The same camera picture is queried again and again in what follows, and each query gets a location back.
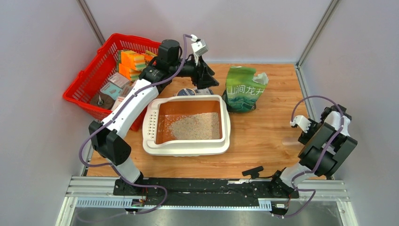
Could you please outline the clear plastic scoop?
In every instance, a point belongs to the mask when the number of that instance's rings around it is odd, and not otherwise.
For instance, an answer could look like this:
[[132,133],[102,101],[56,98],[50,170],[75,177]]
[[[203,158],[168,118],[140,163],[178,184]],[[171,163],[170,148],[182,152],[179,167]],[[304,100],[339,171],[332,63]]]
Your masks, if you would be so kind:
[[282,139],[281,143],[285,146],[298,146],[302,145],[295,137],[285,137]]

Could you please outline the green cat litter bag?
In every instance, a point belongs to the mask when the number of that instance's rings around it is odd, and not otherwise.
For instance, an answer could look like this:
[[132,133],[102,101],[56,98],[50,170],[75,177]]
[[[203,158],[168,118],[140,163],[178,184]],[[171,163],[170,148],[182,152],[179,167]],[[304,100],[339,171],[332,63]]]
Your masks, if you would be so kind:
[[256,102],[269,83],[265,72],[256,73],[255,68],[232,66],[225,82],[222,99],[230,113],[248,113],[256,109]]

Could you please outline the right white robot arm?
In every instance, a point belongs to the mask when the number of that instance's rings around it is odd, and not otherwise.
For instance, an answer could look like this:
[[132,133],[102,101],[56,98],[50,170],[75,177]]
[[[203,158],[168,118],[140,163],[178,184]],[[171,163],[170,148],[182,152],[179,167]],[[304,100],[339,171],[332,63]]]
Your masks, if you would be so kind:
[[348,132],[351,120],[341,105],[326,107],[319,122],[303,115],[295,116],[290,125],[302,130],[298,138],[303,144],[299,162],[276,171],[268,184],[268,192],[274,197],[289,196],[304,180],[333,175],[358,144]]

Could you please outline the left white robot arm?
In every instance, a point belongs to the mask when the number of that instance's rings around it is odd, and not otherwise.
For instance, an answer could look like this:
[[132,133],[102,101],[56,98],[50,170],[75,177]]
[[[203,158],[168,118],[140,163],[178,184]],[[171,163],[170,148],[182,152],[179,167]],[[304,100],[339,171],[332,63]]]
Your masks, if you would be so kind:
[[208,52],[206,42],[193,34],[184,34],[183,39],[183,45],[176,40],[164,40],[159,45],[157,55],[141,71],[122,103],[103,121],[91,122],[90,135],[83,143],[91,142],[126,182],[125,188],[132,195],[139,195],[144,189],[142,173],[130,158],[131,147],[124,140],[132,123],[175,77],[189,77],[199,89],[219,85],[202,58]]

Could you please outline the white orange litter box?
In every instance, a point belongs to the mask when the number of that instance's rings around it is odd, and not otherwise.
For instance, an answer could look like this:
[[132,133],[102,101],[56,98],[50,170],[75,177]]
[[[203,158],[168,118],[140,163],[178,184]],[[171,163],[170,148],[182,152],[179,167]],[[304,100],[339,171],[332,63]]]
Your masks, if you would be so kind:
[[216,155],[230,146],[231,121],[219,95],[176,96],[150,102],[143,148],[150,155]]

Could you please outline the white pink sponge box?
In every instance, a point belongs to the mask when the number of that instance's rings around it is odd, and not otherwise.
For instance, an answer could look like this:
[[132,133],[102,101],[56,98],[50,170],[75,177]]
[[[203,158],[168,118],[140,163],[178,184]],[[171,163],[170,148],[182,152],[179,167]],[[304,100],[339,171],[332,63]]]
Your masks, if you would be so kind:
[[121,97],[121,96],[117,97],[111,110],[114,111],[123,102],[124,99],[125,99],[125,97]]

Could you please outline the orange sponge pack upper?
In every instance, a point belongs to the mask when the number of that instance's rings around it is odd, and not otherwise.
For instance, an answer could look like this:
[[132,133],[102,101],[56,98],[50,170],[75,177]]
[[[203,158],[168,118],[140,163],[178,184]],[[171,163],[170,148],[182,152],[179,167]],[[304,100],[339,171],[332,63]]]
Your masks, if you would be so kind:
[[146,67],[145,57],[132,50],[122,50],[119,52],[120,62],[136,71],[142,71]]

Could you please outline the orange sponge pack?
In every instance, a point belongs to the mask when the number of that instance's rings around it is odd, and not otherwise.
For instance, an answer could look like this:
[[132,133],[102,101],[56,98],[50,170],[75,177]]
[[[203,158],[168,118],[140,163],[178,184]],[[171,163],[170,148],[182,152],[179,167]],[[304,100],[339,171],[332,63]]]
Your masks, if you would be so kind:
[[141,71],[134,70],[123,64],[118,64],[117,71],[118,73],[129,79],[130,81],[138,80],[139,75],[141,74]]
[[145,57],[132,50],[122,50],[119,52],[120,62],[136,71],[142,71],[146,67]]

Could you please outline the orange sponge pack lower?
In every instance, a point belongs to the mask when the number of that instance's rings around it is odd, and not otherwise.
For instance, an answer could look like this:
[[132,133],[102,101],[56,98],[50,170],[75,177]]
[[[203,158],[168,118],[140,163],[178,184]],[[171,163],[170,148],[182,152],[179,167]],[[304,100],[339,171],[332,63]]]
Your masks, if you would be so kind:
[[138,80],[139,75],[141,74],[141,71],[134,70],[123,64],[118,64],[117,71],[118,73],[129,79],[130,81]]

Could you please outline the black T-shaped tool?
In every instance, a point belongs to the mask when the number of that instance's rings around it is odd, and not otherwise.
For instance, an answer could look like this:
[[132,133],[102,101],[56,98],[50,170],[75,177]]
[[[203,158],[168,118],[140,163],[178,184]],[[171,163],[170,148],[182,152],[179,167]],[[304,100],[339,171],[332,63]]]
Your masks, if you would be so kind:
[[242,172],[242,176],[250,176],[251,179],[256,179],[260,177],[260,172],[263,171],[263,166],[248,169]]

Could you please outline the teal card package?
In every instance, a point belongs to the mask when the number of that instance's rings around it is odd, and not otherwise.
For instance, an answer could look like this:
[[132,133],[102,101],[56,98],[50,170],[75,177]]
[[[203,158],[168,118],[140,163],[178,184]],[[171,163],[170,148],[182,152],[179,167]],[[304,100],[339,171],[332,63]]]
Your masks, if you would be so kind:
[[108,82],[101,89],[100,92],[106,95],[109,95],[113,100],[116,100],[122,91],[122,88],[117,85]]

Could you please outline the brown round scrubber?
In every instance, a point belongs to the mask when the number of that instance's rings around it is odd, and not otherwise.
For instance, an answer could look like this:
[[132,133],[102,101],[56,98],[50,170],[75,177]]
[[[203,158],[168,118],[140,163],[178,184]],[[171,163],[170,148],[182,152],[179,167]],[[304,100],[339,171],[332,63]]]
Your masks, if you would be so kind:
[[97,93],[93,96],[89,103],[93,106],[110,110],[113,107],[115,100],[107,94]]

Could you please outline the red plastic shopping basket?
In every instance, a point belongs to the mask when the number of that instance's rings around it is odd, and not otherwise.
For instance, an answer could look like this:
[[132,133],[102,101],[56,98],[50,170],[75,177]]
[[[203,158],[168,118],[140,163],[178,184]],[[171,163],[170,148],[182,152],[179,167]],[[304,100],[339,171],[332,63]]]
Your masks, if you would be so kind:
[[160,42],[139,36],[112,34],[97,50],[97,55],[88,66],[78,73],[63,93],[63,99],[76,104],[94,119],[101,121],[111,113],[111,110],[91,105],[90,101],[106,85],[108,78],[117,71],[118,51],[129,49],[144,53],[149,50],[157,54],[159,45]]

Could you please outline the aluminium frame rail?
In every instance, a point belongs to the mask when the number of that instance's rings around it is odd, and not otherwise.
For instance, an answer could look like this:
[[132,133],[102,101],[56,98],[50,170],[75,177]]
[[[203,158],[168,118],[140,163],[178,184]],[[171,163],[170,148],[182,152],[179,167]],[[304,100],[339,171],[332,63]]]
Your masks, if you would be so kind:
[[72,177],[58,226],[356,226],[343,181],[306,180],[291,196],[267,179]]

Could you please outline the black mounting base plate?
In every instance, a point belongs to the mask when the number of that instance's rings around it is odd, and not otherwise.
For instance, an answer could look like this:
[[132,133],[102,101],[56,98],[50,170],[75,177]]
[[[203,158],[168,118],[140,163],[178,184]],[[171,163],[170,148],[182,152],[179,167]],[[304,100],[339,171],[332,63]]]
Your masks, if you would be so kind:
[[268,179],[215,179],[215,178],[144,178],[139,184],[147,188],[131,186],[122,179],[114,184],[113,195],[141,196],[146,205],[254,207],[259,199],[297,199],[291,195],[273,192]]

